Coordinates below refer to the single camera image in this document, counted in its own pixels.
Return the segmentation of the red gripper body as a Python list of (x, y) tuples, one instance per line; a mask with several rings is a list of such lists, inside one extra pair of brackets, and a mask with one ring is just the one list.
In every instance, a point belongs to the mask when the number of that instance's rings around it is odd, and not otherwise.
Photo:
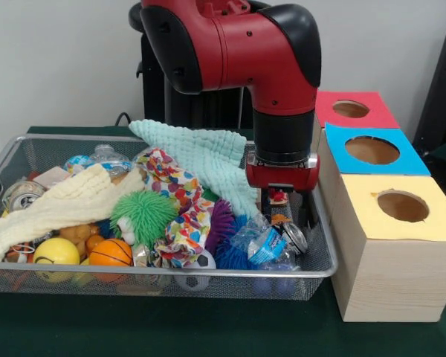
[(315, 188), (320, 165), (305, 168), (247, 164), (245, 171), (251, 187), (260, 189), (269, 189), (270, 187), (289, 188), (297, 192), (305, 192)]

